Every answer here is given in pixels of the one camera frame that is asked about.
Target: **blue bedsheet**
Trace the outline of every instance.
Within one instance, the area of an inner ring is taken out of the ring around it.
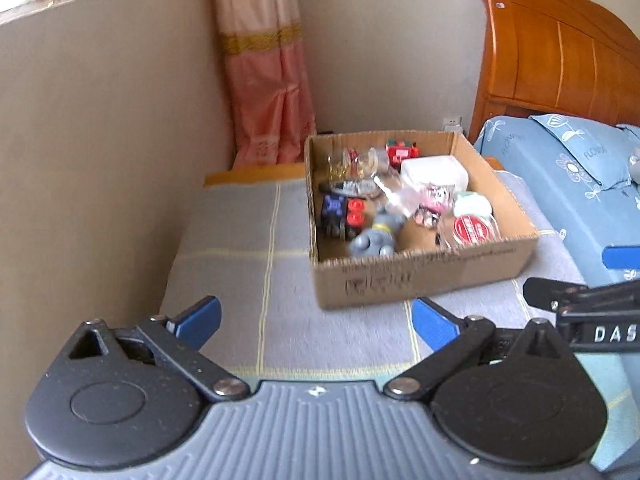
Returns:
[[[562,143],[529,119],[487,121],[476,149],[524,179],[546,218],[564,237],[588,285],[640,278],[640,269],[609,270],[602,264],[607,245],[640,244],[640,194],[635,186],[600,190]],[[604,469],[640,438],[640,355],[578,358],[607,401],[607,431],[593,459]]]
[[[640,243],[636,186],[602,191],[562,143],[530,119],[501,116],[487,121],[476,149],[526,181],[553,228],[565,236],[588,285],[640,278],[640,269],[608,270],[602,264],[607,245]]]

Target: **toy car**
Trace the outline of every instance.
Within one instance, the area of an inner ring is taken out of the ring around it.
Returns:
[[[406,158],[417,158],[420,156],[420,150],[416,143],[408,143],[405,140],[393,140],[389,139],[386,142],[386,153],[389,156],[389,163],[396,168],[400,169],[402,161]]]
[[[364,228],[364,208],[364,200],[328,193],[322,200],[321,229],[330,238],[353,240]]]

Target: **red label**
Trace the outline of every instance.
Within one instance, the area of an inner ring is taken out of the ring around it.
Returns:
[[[475,215],[462,215],[453,222],[453,232],[463,244],[480,244],[493,238],[489,224]]]

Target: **window sill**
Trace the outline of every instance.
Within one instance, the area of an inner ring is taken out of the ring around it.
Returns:
[[[14,20],[17,20],[18,18],[37,14],[38,12],[42,12],[45,9],[49,9],[50,7],[57,7],[68,2],[69,0],[64,2],[49,0],[48,2],[28,2],[26,4],[21,4],[20,6],[14,7],[13,9],[0,12],[0,25],[12,22]]]

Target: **electrical outlet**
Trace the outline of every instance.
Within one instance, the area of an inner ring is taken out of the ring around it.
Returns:
[[[444,129],[447,126],[462,126],[462,117],[445,117],[442,121],[442,127]]]

